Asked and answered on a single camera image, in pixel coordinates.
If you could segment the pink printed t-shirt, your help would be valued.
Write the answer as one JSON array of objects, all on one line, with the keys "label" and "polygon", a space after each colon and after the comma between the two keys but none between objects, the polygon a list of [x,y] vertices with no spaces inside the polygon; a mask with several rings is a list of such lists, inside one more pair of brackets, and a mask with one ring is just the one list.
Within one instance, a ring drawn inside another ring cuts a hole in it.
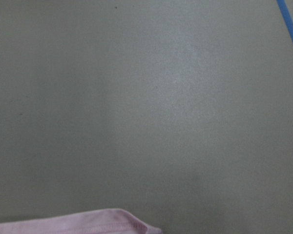
[{"label": "pink printed t-shirt", "polygon": [[123,209],[0,223],[0,234],[161,234]]}]

